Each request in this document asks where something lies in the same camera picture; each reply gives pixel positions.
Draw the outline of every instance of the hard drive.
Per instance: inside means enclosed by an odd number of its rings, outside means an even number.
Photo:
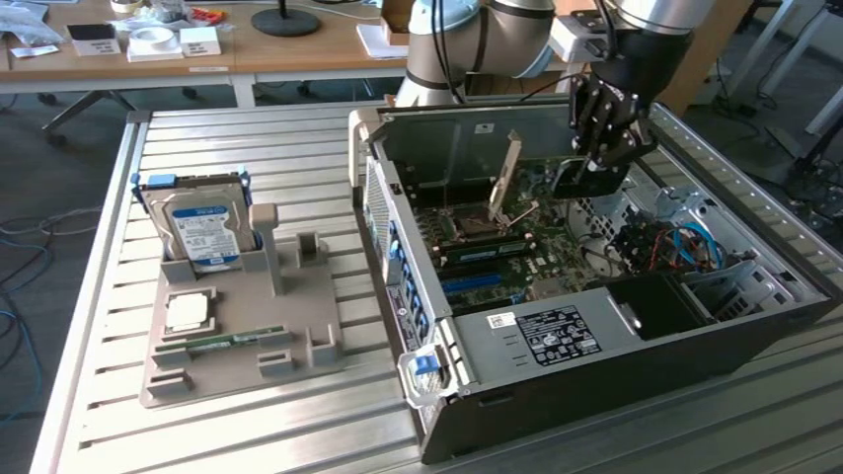
[[[257,249],[250,227],[250,175],[133,177],[134,193],[157,225],[171,260],[190,260],[198,273],[237,268]]]

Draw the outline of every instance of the blue cable on floor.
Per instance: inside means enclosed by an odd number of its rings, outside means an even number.
[[[7,424],[15,420],[15,418],[25,413],[30,407],[39,402],[39,397],[42,396],[43,389],[43,378],[42,378],[42,363],[39,362],[39,356],[37,355],[37,349],[33,346],[33,338],[30,337],[30,329],[23,321],[18,319],[15,314],[9,311],[0,311],[0,314],[13,320],[14,323],[18,323],[19,331],[25,335],[25,341],[27,342],[27,349],[30,350],[30,357],[33,358],[33,364],[37,367],[37,391],[33,394],[31,399],[19,407],[19,409],[3,420],[0,420],[0,429],[3,429]]]
[[[10,247],[18,247],[21,249],[35,249],[39,250],[45,253],[45,258],[43,258],[43,262],[42,262],[42,267],[39,268],[39,271],[35,272],[33,274],[33,276],[30,276],[30,278],[27,278],[25,281],[22,281],[18,286],[3,290],[0,292],[10,294],[14,291],[18,291],[19,289],[22,289],[25,286],[27,286],[38,277],[41,277],[45,272],[49,270],[49,267],[51,266],[51,260],[54,259],[53,254],[51,254],[51,250],[47,247],[43,247],[41,245],[30,245],[30,244],[19,244],[18,242],[13,242],[10,240],[6,239],[0,239],[0,244],[3,245],[9,245]]]

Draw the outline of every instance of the blue pcie slot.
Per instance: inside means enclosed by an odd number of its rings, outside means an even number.
[[[474,276],[471,278],[443,281],[443,291],[446,291],[446,293],[458,293],[461,291],[469,291],[483,286],[501,284],[501,282],[501,274]]]

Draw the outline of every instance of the power supply label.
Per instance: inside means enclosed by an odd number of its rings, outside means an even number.
[[[601,345],[575,306],[519,316],[517,322],[541,365],[601,352]]]

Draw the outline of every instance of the green circuit board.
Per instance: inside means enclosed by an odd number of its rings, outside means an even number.
[[[514,302],[537,300],[567,293],[579,292],[607,269],[591,266],[583,257],[581,243],[569,227],[561,225],[559,214],[566,212],[567,202],[559,199],[515,197],[503,207],[510,219],[529,212],[506,230],[487,220],[485,203],[467,203],[443,207],[430,207],[417,212],[417,221],[429,245],[434,262],[441,266],[442,276],[450,269],[475,270],[478,275],[498,274],[501,283],[477,289],[447,292],[455,310],[471,308],[489,301],[513,298]],[[473,224],[473,235],[467,235],[467,222]],[[474,239],[503,235],[533,234],[531,245],[523,254],[511,258],[481,260],[455,266],[442,264],[435,248]]]

